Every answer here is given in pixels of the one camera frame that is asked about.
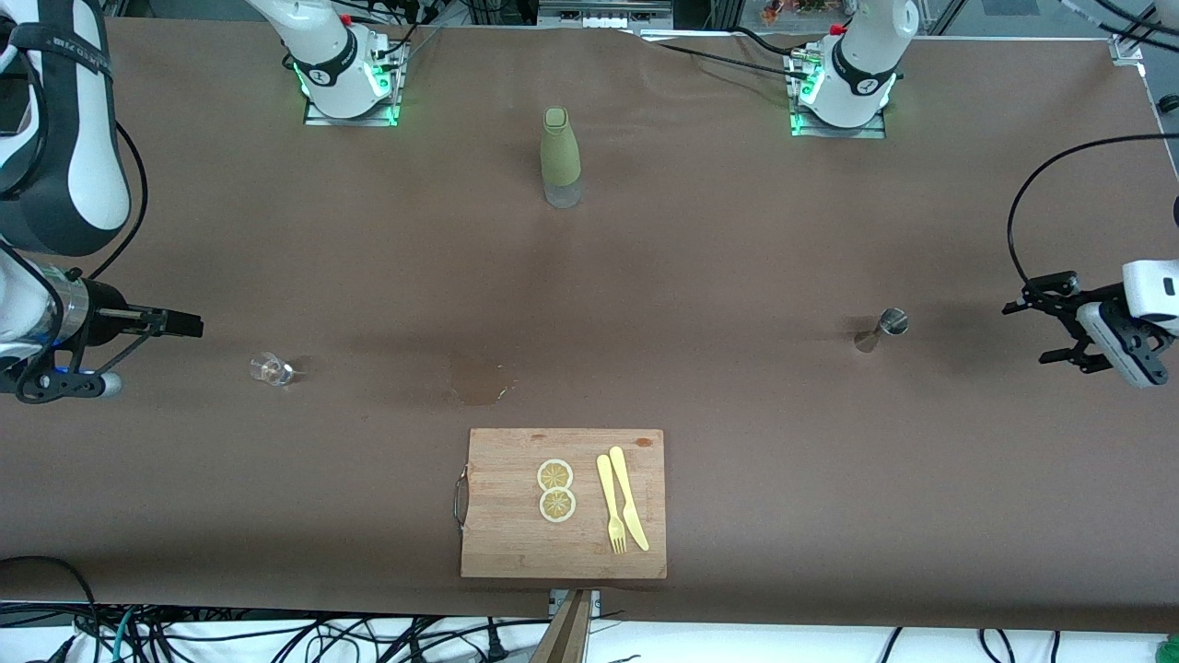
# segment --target white floor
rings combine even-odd
[[[354,622],[343,619],[335,624],[348,628]],[[377,619],[375,631],[396,636],[408,625],[408,619]],[[279,630],[307,622],[230,622],[177,625],[170,635],[211,637],[232,634]],[[452,618],[433,630],[461,630],[486,624],[483,618]],[[534,645],[544,634],[544,625],[509,626],[500,630],[500,638],[508,650]],[[653,622],[594,623],[590,637],[587,663],[613,663],[632,656],[637,663],[742,662],[742,663],[878,663],[884,643],[891,632],[887,628],[843,626],[763,626],[739,624],[667,624]],[[0,663],[27,663],[48,658],[71,635],[70,626],[0,629]],[[1000,659],[1006,658],[1002,645],[990,634],[993,649]],[[1052,634],[1047,631],[1007,631],[1017,663],[1049,663]],[[223,643],[172,641],[173,646],[196,663],[268,663],[288,642],[290,634],[237,639]],[[470,642],[486,650],[486,634],[468,636]],[[1069,632],[1061,637],[1059,663],[1153,663],[1154,652],[1164,641],[1161,635]],[[92,661],[92,641],[80,637],[68,657],[68,663]],[[297,646],[288,661],[299,662],[318,652],[314,638]],[[124,650],[124,656],[130,650]],[[473,650],[462,641],[433,648],[424,657],[430,663],[459,662],[470,658]],[[374,661],[371,644],[360,646],[337,644],[323,656],[323,663],[356,663]],[[397,657],[400,663],[406,655]],[[110,652],[101,661],[111,659]],[[905,629],[897,639],[889,663],[914,662],[989,663],[979,645],[976,632],[967,629]]]

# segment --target cutting board handle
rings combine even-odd
[[[467,499],[463,500],[462,495],[467,493]],[[470,503],[469,485],[467,484],[467,466],[462,466],[462,474],[459,474],[459,480],[454,483],[454,521],[459,525],[459,533],[462,533],[467,529],[467,505]]]

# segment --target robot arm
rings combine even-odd
[[[93,254],[123,228],[131,196],[98,5],[0,0],[0,20],[13,25],[0,65],[19,57],[29,88],[20,129],[0,136],[0,393],[28,403],[113,395],[121,381],[110,368],[123,356],[151,336],[200,336],[203,324],[17,252]],[[97,370],[81,367],[87,347],[120,334],[139,339]],[[58,350],[72,354],[68,367]]]
[[[393,86],[389,38],[345,25],[328,0],[245,0],[278,32],[295,59],[303,93],[325,116],[354,118],[388,97]]]
[[[1179,335],[1179,261],[1135,261],[1121,275],[1096,290],[1081,290],[1075,271],[1030,278],[1003,315],[1032,308],[1065,326],[1075,344],[1043,353],[1040,363],[1067,361],[1086,374],[1113,368],[1139,388],[1166,385],[1159,357]]]
[[[0,0],[0,17],[15,22],[6,52],[32,70],[24,126],[0,137],[0,237],[28,251],[93,254],[131,208],[101,15],[92,0]]]
[[[868,124],[888,103],[918,21],[913,0],[861,0],[847,32],[808,46],[818,52],[819,67],[799,101],[832,126]]]

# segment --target black strap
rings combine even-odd
[[[22,51],[40,51],[70,58],[94,73],[107,78],[111,74],[111,58],[90,41],[72,32],[47,24],[19,24],[12,28],[8,45]]]
[[[312,84],[320,87],[330,87],[336,84],[336,79],[343,73],[348,67],[353,66],[356,61],[356,54],[358,53],[358,44],[356,41],[356,33],[345,29],[348,33],[348,44],[344,45],[344,50],[341,51],[335,58],[328,60],[327,63],[304,63],[298,58],[291,55],[295,60],[295,66],[298,71],[303,72]]]
[[[893,78],[893,72],[896,71],[896,65],[881,73],[868,73],[856,68],[843,57],[843,39],[835,42],[835,48],[831,50],[831,61],[835,64],[836,73],[848,81],[851,93],[856,97],[871,97],[882,85],[888,83],[888,79]]]

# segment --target green bottle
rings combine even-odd
[[[581,201],[581,153],[573,136],[569,113],[561,106],[545,111],[540,137],[540,176],[545,198],[554,208],[572,208]]]

